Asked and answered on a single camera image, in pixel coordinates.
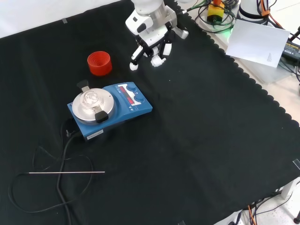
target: scalloped edge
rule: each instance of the scalloped edge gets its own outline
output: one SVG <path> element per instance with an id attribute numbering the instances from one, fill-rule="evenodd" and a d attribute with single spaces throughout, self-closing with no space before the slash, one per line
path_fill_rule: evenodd
<path id="1" fill-rule="evenodd" d="M 171 5 L 171 8 L 172 8 L 176 13 L 182 11 L 181 6 L 179 6 L 179 5 L 178 5 L 178 2 L 176 2 L 176 1 L 172 1 L 172 3 L 171 3 L 170 5 Z M 191 20 L 192 23 L 196 24 L 196 25 L 198 26 L 198 28 L 201 29 L 201 28 L 199 27 L 199 25 L 196 23 L 196 21 L 193 20 L 193 18 L 192 18 L 188 13 L 187 13 L 187 14 L 184 14 L 183 16 L 186 17 L 187 19 Z M 252 83 L 252 84 L 253 84 L 253 85 L 254 85 L 254 86 L 262 93 L 263 96 L 267 96 L 267 98 L 270 99 L 270 100 L 278 107 L 278 110 L 279 110 L 281 113 L 283 113 L 283 116 L 284 116 L 287 120 L 289 120 L 289 121 L 291 122 L 291 124 L 293 124 L 293 126 L 297 127 L 298 129 L 300 128 L 299 122 L 296 121 L 296 120 L 293 120 L 293 119 L 292 119 L 292 116 L 286 112 L 285 108 L 283 108 L 283 107 L 280 106 L 280 104 L 279 104 L 278 101 L 274 100 L 274 97 L 273 97 L 272 95 L 269 95 L 269 94 L 268 94 L 268 91 L 267 91 L 267 90 L 263 89 L 263 87 L 262 87 L 260 84 L 258 84 L 258 83 L 256 82 L 256 80 L 254 80 L 253 78 L 250 78 L 250 75 L 247 74 L 247 73 L 245 73 L 244 70 L 243 70 L 242 68 L 239 67 L 238 63 L 235 62 L 235 59 L 234 59 L 234 58 L 232 58 L 231 56 L 226 55 L 225 50 L 222 49 L 222 48 L 220 48 L 220 46 L 219 46 L 218 44 L 215 43 L 215 40 L 211 37 L 211 35 L 210 35 L 209 33 L 205 32 L 205 31 L 203 31 L 203 30 L 202 30 L 201 32 L 205 33 L 205 34 L 206 34 L 206 37 L 209 38 L 209 40 L 212 40 L 211 42 L 212 42 L 213 46 L 215 46 L 215 47 L 216 47 L 216 48 L 217 48 L 224 56 L 229 57 L 230 59 L 232 59 L 232 62 L 233 62 L 234 67 L 236 67 L 236 69 L 240 70 L 240 72 L 242 73 L 242 75 L 245 76 L 246 78 L 248 78 L 248 79 L 250 80 L 250 82 L 251 82 L 251 83 Z"/>

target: white wall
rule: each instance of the white wall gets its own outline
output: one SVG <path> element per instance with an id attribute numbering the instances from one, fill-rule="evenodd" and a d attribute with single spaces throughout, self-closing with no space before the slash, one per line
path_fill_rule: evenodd
<path id="1" fill-rule="evenodd" d="M 0 0 L 0 38 L 119 0 Z"/>

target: red cup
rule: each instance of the red cup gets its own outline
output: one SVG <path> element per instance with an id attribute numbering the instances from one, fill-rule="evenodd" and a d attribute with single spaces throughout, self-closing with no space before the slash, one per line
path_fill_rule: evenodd
<path id="1" fill-rule="evenodd" d="M 94 52 L 88 57 L 90 72 L 96 76 L 104 76 L 111 72 L 113 66 L 111 57 L 106 52 Z"/>

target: metal rod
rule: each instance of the metal rod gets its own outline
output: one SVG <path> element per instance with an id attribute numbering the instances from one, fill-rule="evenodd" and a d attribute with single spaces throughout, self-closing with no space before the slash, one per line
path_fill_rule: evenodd
<path id="1" fill-rule="evenodd" d="M 59 173 L 105 173 L 104 171 L 95 172 L 29 172 L 29 174 L 59 174 Z"/>

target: black table surface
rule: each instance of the black table surface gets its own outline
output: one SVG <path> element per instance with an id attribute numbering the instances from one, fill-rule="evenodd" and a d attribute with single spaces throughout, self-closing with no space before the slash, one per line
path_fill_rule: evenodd
<path id="1" fill-rule="evenodd" d="M 2 224 L 65 224 L 63 207 L 23 213 L 7 188 L 17 173 L 32 171 L 37 146 L 60 155 L 60 124 L 83 79 L 91 87 L 133 81 L 153 111 L 70 146 L 67 155 L 85 154 L 106 171 L 70 205 L 74 224 L 212 225 L 299 176 L 292 163 L 300 158 L 299 124 L 187 15 L 180 21 L 189 37 L 175 39 L 162 66 L 143 58 L 130 71 L 137 45 L 125 20 L 133 9 L 121 1 L 0 40 Z M 113 70 L 98 78 L 86 60 L 101 50 Z M 42 152 L 37 164 L 45 168 L 52 161 Z M 84 160 L 66 162 L 65 171 L 88 169 Z M 67 199 L 88 179 L 63 176 Z M 15 199 L 27 210 L 50 207 L 60 202 L 55 185 L 55 175 L 21 177 Z"/>

